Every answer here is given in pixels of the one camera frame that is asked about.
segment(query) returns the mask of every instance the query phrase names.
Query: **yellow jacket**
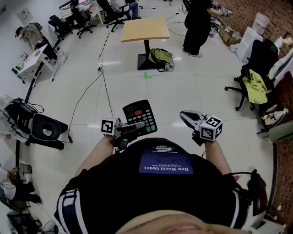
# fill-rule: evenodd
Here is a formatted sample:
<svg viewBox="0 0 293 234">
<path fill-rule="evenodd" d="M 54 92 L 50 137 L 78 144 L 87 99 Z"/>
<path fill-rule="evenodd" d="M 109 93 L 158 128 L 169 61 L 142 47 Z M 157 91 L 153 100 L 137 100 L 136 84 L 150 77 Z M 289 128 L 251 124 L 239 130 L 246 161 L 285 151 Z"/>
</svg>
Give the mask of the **yellow jacket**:
<svg viewBox="0 0 293 234">
<path fill-rule="evenodd" d="M 256 104 L 267 103 L 267 89 L 262 77 L 253 70 L 249 69 L 249 72 L 251 80 L 246 76 L 242 79 L 247 89 L 249 102 Z"/>
</svg>

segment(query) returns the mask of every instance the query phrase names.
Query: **white container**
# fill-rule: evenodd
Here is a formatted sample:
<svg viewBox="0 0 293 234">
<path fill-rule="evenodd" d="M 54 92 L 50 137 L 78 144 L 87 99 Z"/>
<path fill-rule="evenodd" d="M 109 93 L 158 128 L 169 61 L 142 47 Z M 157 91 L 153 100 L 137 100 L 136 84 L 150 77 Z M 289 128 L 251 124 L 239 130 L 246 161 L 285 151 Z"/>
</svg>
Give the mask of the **white container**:
<svg viewBox="0 0 293 234">
<path fill-rule="evenodd" d="M 262 35 L 265 32 L 266 27 L 269 25 L 269 23 L 270 23 L 270 19 L 267 16 L 257 12 L 252 28 L 257 33 Z"/>
<path fill-rule="evenodd" d="M 239 43 L 236 54 L 240 61 L 245 62 L 247 58 L 250 58 L 252 45 L 255 40 L 263 41 L 260 34 L 254 31 L 251 27 L 247 27 L 241 42 Z"/>
</svg>

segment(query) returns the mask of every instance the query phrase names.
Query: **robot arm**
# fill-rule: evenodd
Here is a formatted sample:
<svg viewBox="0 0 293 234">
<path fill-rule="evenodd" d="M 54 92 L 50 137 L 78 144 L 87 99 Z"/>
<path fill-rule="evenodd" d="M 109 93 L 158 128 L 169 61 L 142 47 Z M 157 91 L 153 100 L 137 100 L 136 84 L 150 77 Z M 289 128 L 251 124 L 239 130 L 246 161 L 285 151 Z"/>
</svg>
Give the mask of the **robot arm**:
<svg viewBox="0 0 293 234">
<path fill-rule="evenodd" d="M 222 133 L 223 120 L 198 111 L 181 111 L 180 118 L 193 129 L 192 139 L 201 146 L 205 141 L 215 141 Z"/>
<path fill-rule="evenodd" d="M 112 135 L 117 145 L 116 152 L 119 152 L 126 149 L 128 143 L 137 139 L 136 133 L 143 129 L 144 126 L 145 122 L 128 124 L 122 123 L 120 118 L 117 118 L 116 120 L 112 118 L 103 118 L 101 131 Z"/>
</svg>

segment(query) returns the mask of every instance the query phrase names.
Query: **red button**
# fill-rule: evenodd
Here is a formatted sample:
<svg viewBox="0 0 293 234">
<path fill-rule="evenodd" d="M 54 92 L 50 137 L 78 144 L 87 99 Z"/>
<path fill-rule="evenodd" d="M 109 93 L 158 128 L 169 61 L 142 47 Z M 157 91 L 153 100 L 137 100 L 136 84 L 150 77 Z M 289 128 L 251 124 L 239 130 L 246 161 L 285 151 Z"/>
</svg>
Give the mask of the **red button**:
<svg viewBox="0 0 293 234">
<path fill-rule="evenodd" d="M 142 114 L 142 111 L 136 111 L 134 112 L 135 115 L 141 115 Z"/>
</svg>

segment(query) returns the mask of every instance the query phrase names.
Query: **black t-shirt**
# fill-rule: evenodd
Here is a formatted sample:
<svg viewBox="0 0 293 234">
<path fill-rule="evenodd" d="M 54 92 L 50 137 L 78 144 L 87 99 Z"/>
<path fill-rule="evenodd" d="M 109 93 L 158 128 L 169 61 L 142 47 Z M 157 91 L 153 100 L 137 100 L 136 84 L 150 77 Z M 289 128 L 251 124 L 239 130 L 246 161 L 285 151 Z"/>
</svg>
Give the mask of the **black t-shirt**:
<svg viewBox="0 0 293 234">
<path fill-rule="evenodd" d="M 89 233 L 114 234 L 134 217 L 157 210 L 182 211 L 207 223 L 230 226 L 235 180 L 227 183 L 222 178 L 204 158 L 166 139 L 148 138 L 84 169 L 61 195 L 79 189 Z"/>
<path fill-rule="evenodd" d="M 211 0 L 194 0 L 191 3 L 190 11 L 188 12 L 185 25 L 194 25 L 197 28 L 208 25 L 211 26 L 211 15 L 207 9 L 212 8 Z"/>
</svg>

